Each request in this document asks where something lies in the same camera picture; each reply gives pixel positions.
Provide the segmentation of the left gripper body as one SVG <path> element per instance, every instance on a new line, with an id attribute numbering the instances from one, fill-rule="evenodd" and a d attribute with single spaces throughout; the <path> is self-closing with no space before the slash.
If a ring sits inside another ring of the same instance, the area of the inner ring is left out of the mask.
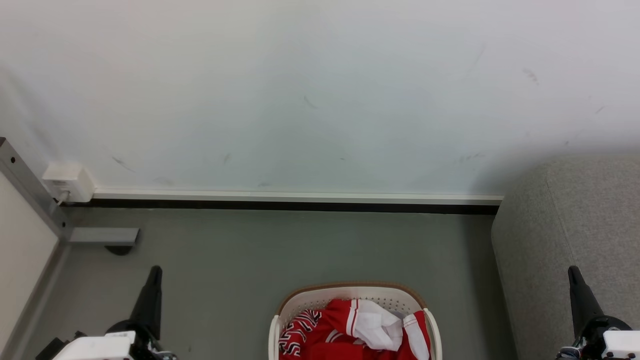
<path id="1" fill-rule="evenodd" d="M 163 350 L 151 329 L 138 321 L 120 321 L 102 336 L 77 331 L 71 341 L 55 337 L 36 360 L 176 360 Z"/>

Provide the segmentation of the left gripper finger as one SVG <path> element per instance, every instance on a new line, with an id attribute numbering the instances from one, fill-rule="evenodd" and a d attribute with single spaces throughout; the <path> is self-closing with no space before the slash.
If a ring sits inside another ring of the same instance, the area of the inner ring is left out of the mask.
<path id="1" fill-rule="evenodd" d="M 142 326 L 157 341 L 162 330 L 162 279 L 162 268 L 152 266 L 130 315 L 131 322 Z"/>

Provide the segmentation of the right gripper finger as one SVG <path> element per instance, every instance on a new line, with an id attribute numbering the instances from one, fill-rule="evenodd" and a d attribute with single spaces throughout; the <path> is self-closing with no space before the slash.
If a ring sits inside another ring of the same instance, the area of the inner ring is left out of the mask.
<path id="1" fill-rule="evenodd" d="M 573 333 L 576 338 L 579 338 L 589 322 L 594 318 L 603 317 L 604 312 L 577 266 L 570 266 L 567 269 L 567 277 Z"/>

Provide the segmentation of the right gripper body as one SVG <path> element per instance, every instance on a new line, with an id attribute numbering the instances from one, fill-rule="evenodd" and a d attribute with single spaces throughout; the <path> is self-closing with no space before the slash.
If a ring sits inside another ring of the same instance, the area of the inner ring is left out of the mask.
<path id="1" fill-rule="evenodd" d="M 572 345 L 563 346 L 558 360 L 638 360 L 640 331 L 613 316 L 590 319 Z"/>

